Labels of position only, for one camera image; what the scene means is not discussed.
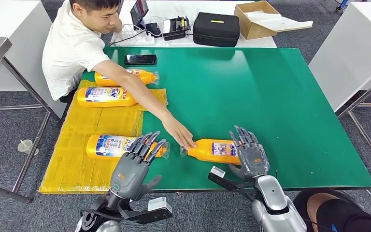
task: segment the orange bottle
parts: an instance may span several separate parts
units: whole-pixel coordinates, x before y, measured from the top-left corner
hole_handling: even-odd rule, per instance
[[[134,76],[138,77],[145,85],[147,84],[158,84],[159,76],[158,72],[147,72],[141,69],[126,69],[126,71]],[[95,72],[95,82],[99,86],[118,86],[119,84],[112,81],[111,79]]]
[[[94,134],[90,136],[87,142],[86,154],[90,158],[95,159],[117,160],[127,152],[131,143],[134,142],[135,139],[136,137]],[[155,145],[156,143],[154,142],[150,147],[150,151],[153,150]],[[170,143],[166,142],[157,152],[156,157],[168,159],[169,154]]]
[[[241,164],[232,140],[200,139],[196,145],[197,148],[191,147],[188,151],[182,147],[180,155],[193,156],[201,161]]]
[[[136,100],[121,87],[85,87],[77,92],[77,102],[85,108],[132,106]]]

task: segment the floor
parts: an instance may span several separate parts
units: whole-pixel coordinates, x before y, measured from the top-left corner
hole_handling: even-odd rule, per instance
[[[53,19],[61,0],[43,0]],[[333,0],[272,0],[272,5],[284,16],[298,20],[313,20],[312,29],[279,33],[274,37],[278,47],[296,47],[309,62],[340,17],[334,12]],[[24,92],[0,92],[0,105],[30,102]],[[355,114],[371,136],[371,109],[359,108]],[[42,110],[0,112],[0,187],[11,188],[26,157],[17,152],[20,139],[33,139],[44,117]],[[371,174],[371,149],[349,117],[341,123]],[[22,204],[0,197],[0,232],[73,231],[79,210],[90,206],[97,195],[41,195],[36,192],[53,152],[61,122],[49,121],[43,135],[39,154],[27,172],[21,193],[34,196],[33,203]],[[368,213],[371,196],[364,190],[347,191]],[[294,198],[296,192],[287,192]],[[122,223],[123,231],[259,231],[243,197],[231,192],[217,193],[152,193],[134,203],[135,209],[145,208],[149,199],[166,196],[173,206],[174,217],[148,225]]]

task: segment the yellow plastic sheet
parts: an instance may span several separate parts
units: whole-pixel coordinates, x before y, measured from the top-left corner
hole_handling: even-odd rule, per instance
[[[81,81],[81,87],[96,83]],[[167,104],[166,90],[151,90]],[[131,107],[83,108],[76,100],[70,105],[60,130],[55,150],[39,188],[42,194],[105,193],[117,161],[91,159],[86,155],[86,143],[92,134],[139,136],[142,132],[143,110],[139,104]]]

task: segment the short sleeve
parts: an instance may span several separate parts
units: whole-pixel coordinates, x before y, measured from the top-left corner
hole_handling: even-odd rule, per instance
[[[72,42],[74,44],[74,54],[76,62],[85,67],[89,72],[98,63],[109,60],[109,57],[103,53],[104,42],[94,35],[79,36]]]

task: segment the man's arm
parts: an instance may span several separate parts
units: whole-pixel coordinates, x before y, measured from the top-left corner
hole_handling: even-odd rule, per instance
[[[111,60],[98,63],[93,67],[93,70],[107,76],[121,87],[127,89],[140,105],[161,120],[166,131],[180,146],[184,146],[187,149],[189,146],[196,147],[192,140],[192,134],[171,115],[166,106],[155,98],[139,78],[128,73],[124,68]]]

